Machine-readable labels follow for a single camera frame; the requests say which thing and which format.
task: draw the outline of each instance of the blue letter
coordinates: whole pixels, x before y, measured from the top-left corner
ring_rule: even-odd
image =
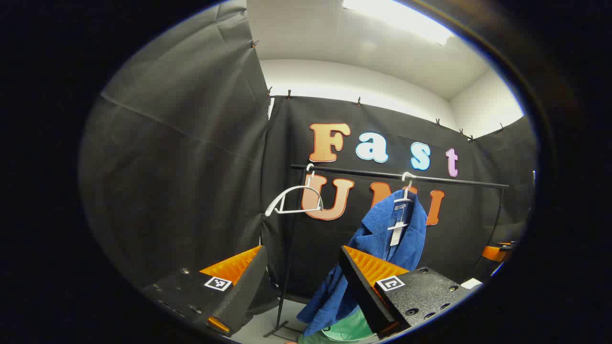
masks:
[[[364,160],[372,160],[383,163],[387,161],[387,140],[377,133],[363,133],[359,135],[359,141],[362,143],[357,145],[355,152],[357,156]]]
[[[415,142],[410,146],[410,151],[414,156],[410,159],[412,167],[415,170],[423,170],[429,168],[429,156],[431,155],[431,149],[425,143]]]

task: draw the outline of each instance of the black fabric backdrop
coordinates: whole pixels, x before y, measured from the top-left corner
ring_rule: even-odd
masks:
[[[251,45],[244,1],[224,2],[146,45],[93,108],[83,202],[94,236],[140,288],[258,245],[252,195],[270,99]],[[275,301],[265,278],[253,307]]]
[[[408,171],[418,176],[450,178],[445,153],[454,148],[458,156],[457,179],[510,183],[517,179],[502,177],[514,173],[513,166],[518,163],[527,163],[526,160],[531,163],[532,160],[526,157],[535,157],[536,154],[531,141],[527,146],[519,147],[513,146],[516,138],[514,141],[507,139],[514,131],[520,135],[526,132],[521,122],[511,125],[501,134],[493,134],[497,140],[483,137],[475,143],[468,143],[465,136],[454,130],[437,127],[430,121],[392,110],[368,105],[357,107],[355,103],[339,100],[310,97],[286,99],[284,96],[276,96],[266,137],[262,178],[263,208],[285,188],[303,183],[300,180],[301,173],[291,171],[289,166],[292,163],[310,163],[308,156],[313,152],[314,136],[309,126],[312,123],[347,123],[351,128],[350,136],[343,137],[343,149],[332,149],[337,154],[337,160],[316,164],[334,168],[395,174]],[[358,137],[364,132],[379,133],[386,139],[388,161],[376,163],[374,160],[362,160],[356,155],[355,148],[360,143]],[[410,146],[416,141],[431,148],[430,167],[425,171],[415,170],[410,164]],[[515,157],[516,149],[523,152],[519,160]],[[495,156],[498,151],[503,154]],[[525,168],[528,170],[531,166],[535,166],[535,163]],[[325,275],[337,263],[339,246],[348,242],[370,209],[373,196],[370,184],[376,181],[386,182],[392,192],[405,185],[392,179],[317,173],[327,178],[327,184],[321,191],[326,209],[334,204],[335,186],[332,182],[335,178],[350,179],[355,182],[355,186],[349,191],[344,214],[336,220],[323,221],[306,214],[296,215],[288,291],[289,296],[297,300],[311,297]],[[413,186],[417,187],[419,200],[427,213],[430,210],[430,192],[442,190],[445,193],[439,223],[427,228],[427,238],[419,265],[430,266],[458,282],[471,277],[491,236],[498,208],[499,190],[425,182],[415,182]],[[505,197],[503,218],[507,219],[506,223],[524,220],[524,204],[528,203],[531,197],[525,189],[522,184],[518,185]],[[287,196],[286,209],[293,209],[296,197],[299,196],[299,192],[290,193]],[[292,217],[293,215],[273,213],[272,216],[264,218],[262,241],[270,248],[269,269],[276,280],[284,276]]]

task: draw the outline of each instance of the blue jacket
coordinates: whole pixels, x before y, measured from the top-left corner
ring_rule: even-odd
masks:
[[[427,215],[414,193],[408,192],[408,198],[414,202],[394,203],[394,200],[403,197],[404,191],[399,190],[376,203],[365,215],[348,246],[411,271],[417,267],[423,252]],[[395,209],[401,204],[407,204],[404,211]],[[402,214],[404,223],[406,219],[410,219],[410,223],[404,228],[400,243],[391,247],[393,231],[387,228],[394,226]],[[297,315],[298,320],[309,323],[304,330],[305,336],[331,326],[357,311],[357,301],[351,293],[345,293],[347,285],[339,265],[329,272],[319,290]]]

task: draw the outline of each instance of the pink letter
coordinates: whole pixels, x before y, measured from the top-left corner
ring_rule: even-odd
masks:
[[[449,158],[449,176],[455,178],[459,171],[455,168],[455,161],[459,159],[459,157],[455,154],[455,149],[451,148],[446,152],[446,156]]]

